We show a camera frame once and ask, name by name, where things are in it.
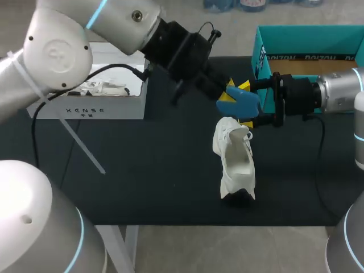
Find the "robotic arm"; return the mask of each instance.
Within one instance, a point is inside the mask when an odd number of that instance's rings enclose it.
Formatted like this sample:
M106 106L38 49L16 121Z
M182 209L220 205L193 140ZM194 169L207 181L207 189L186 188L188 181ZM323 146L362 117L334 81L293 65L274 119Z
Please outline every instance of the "robotic arm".
M24 48L14 57L43 94L80 85L92 66L84 29L90 29L123 53L141 51L162 67L177 84L174 103L194 85L217 100L229 77L209 63L214 30L206 40L176 22L160 17L160 7L149 0L38 0ZM0 121L26 108L39 97L24 81L11 58L0 63Z

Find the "table leg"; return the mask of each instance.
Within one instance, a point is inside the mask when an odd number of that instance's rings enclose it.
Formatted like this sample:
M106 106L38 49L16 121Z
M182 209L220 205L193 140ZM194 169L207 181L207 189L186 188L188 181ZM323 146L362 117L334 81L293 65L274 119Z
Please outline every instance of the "table leg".
M96 226L118 273L135 273L119 226Z

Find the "shoe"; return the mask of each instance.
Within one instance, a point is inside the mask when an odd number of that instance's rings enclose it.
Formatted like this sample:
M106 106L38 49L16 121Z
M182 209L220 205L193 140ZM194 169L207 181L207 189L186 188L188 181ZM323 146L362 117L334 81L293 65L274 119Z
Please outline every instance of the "shoe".
M221 157L221 198L245 189L255 199L255 168L249 128L233 118L222 118L216 125L212 149Z

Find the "black cable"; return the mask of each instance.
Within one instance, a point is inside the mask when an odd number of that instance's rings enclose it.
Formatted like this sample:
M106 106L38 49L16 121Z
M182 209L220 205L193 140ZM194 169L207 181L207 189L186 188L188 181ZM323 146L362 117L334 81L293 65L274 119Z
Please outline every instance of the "black cable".
M201 30L204 28L204 26L206 26L207 24L210 24L210 25L211 25L211 27L212 27L212 31L214 31L214 30L215 30L213 23L211 23L210 21L208 21L208 22L205 22L205 23L204 23L204 24L200 27L200 30L198 31L198 33L200 33L200 32L201 32Z
M95 72L91 73L85 81L90 80L91 78L93 78L94 76L108 70L111 68L116 68L116 67L121 67L121 68L126 68L130 71L132 71L133 74L135 74L139 79L141 79L142 81L146 81L150 75L150 71L147 69L144 72L141 72L139 70L137 70L134 67L131 67L130 65L127 64L109 64L106 65L98 70L96 70ZM49 101L54 100L55 98L58 98L59 96L62 96L63 94L71 91L73 89L67 89L67 90L62 90L62 91L58 91L57 93L55 93L54 95L52 95L50 98L48 98ZM42 102L38 108L35 110L34 115L33 115L33 119L32 119L32 126L31 126L31 135L32 135L32 146L33 146L33 152L34 152L34 158L35 158L35 166L39 169L39 154L38 154L38 145L36 142L36 137L35 137L35 125L36 125L36 121L38 120L38 114L41 111L41 109L46 105L45 102Z
M322 195L321 195L321 191L319 188L319 182L317 179L317 173L319 171L319 165L320 165L320 160L321 160L321 155L322 155L322 149L324 147L324 142L325 142L325 136L326 136L326 126L325 126L325 122L322 120L322 118L316 116L316 115L305 115L303 116L303 121L309 121L309 120L313 120L316 119L318 121L320 121L321 123L321 128L322 128L322 133L321 133L321 140L320 140L320 146L318 147L318 152L317 152L317 158L316 158L316 162L315 162L315 173L314 173L314 180L315 180L315 188L316 188L316 192L317 192L317 196L318 199L320 200L321 206L330 214L331 218L333 218L335 221L339 220L341 217L339 215L337 215L334 211L332 211L327 204L325 203Z

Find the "white plastic strap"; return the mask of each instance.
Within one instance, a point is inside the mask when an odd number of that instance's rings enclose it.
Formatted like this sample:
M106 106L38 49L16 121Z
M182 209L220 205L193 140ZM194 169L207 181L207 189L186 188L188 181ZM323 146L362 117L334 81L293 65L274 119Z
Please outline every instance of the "white plastic strap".
M56 113L58 119L63 124L63 126L67 129L73 139L77 142L77 144L81 147L81 149L85 152L85 154L89 157L92 163L98 168L98 170L104 175L106 172L104 168L100 165L97 159L93 156L93 154L87 149L86 145L82 142L82 140L78 137L75 131L72 130L67 121L58 113L52 101L49 101L46 96L39 90L38 86L34 83L33 79L28 75L26 70L22 67L22 65L18 62L18 60L14 57L13 53L10 51L7 53L8 57L13 62L14 66L18 70L19 74L24 78L24 80L29 84L29 86L33 89L33 91L40 97L40 99L47 105L51 105L52 110Z

